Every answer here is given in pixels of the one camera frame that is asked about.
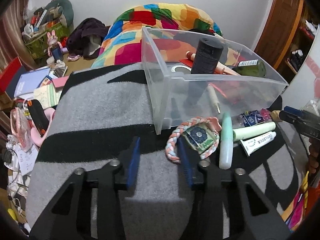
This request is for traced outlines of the person's right hand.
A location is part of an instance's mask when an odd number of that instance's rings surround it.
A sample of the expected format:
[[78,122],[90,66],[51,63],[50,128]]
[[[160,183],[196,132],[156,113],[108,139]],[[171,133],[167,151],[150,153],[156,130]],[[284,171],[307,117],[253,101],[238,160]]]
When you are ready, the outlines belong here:
[[309,139],[310,146],[309,146],[309,161],[308,161],[308,167],[309,172],[311,174],[314,174],[317,172],[317,169],[319,168],[319,140],[316,140],[314,138]]

